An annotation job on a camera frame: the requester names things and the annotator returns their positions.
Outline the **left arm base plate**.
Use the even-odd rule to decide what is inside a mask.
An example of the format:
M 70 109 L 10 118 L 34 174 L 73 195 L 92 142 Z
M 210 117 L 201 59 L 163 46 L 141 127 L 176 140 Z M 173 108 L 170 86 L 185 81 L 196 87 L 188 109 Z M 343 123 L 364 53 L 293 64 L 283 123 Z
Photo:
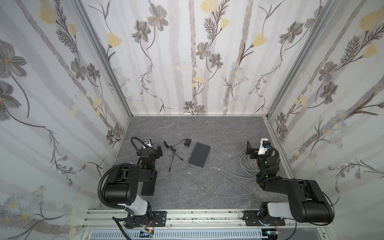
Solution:
M 133 216 L 128 220 L 124 221 L 124 226 L 127 229 L 133 229 L 138 227 L 143 228 L 155 228 L 155 227 L 165 227 L 167 219 L 166 211 L 154 211 L 149 215 L 143 216 Z

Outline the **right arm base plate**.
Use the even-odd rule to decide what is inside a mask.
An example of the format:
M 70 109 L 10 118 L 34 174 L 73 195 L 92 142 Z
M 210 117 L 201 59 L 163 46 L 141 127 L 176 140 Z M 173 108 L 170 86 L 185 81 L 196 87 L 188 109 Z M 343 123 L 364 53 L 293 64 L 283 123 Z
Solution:
M 286 223 L 282 218 L 271 217 L 268 213 L 260 211 L 244 211 L 242 220 L 245 221 L 247 227 L 281 227 Z

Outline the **aluminium mounting rail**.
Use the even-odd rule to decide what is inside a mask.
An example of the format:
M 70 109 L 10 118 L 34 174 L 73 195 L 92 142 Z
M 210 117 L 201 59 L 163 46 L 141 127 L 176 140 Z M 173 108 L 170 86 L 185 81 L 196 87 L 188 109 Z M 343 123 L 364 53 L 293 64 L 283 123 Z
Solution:
M 178 229 L 250 229 L 243 218 L 244 210 L 167 210 L 159 223 L 152 223 L 149 228 L 155 230 Z M 118 226 L 113 217 L 124 218 L 127 212 L 118 210 L 89 210 L 81 230 L 116 230 Z

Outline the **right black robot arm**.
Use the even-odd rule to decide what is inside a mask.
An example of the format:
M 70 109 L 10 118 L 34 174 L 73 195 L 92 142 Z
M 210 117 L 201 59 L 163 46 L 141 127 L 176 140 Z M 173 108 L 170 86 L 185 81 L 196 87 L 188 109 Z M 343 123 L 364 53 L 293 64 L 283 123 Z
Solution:
M 257 213 L 262 225 L 279 220 L 294 220 L 316 226 L 330 224 L 335 218 L 331 201 L 314 180 L 288 179 L 278 176 L 280 153 L 268 139 L 261 139 L 260 147 L 253 148 L 247 141 L 246 155 L 257 162 L 256 183 L 266 192 L 288 197 L 287 202 L 263 202 Z

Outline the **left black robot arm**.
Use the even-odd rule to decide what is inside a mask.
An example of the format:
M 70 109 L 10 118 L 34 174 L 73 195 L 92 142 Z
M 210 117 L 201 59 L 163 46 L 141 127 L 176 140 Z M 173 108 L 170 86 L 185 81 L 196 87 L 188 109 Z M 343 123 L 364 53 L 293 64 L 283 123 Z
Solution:
M 153 148 L 150 138 L 132 137 L 131 143 L 138 162 L 117 164 L 107 170 L 98 184 L 99 200 L 109 208 L 128 213 L 125 218 L 112 218 L 121 231 L 123 228 L 144 227 L 148 231 L 163 227 L 166 212 L 154 212 L 151 204 L 142 198 L 154 195 L 158 174 L 156 160 L 163 156 L 162 148 Z

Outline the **black ribbed network switch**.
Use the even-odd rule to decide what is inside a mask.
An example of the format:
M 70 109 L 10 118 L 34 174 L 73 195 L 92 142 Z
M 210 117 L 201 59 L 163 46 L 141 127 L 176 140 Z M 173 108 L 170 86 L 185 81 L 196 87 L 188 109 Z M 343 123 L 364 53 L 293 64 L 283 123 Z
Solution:
M 153 197 L 155 193 L 157 181 L 157 171 L 155 171 L 154 176 L 150 178 L 149 182 L 143 182 L 141 195 L 144 197 Z

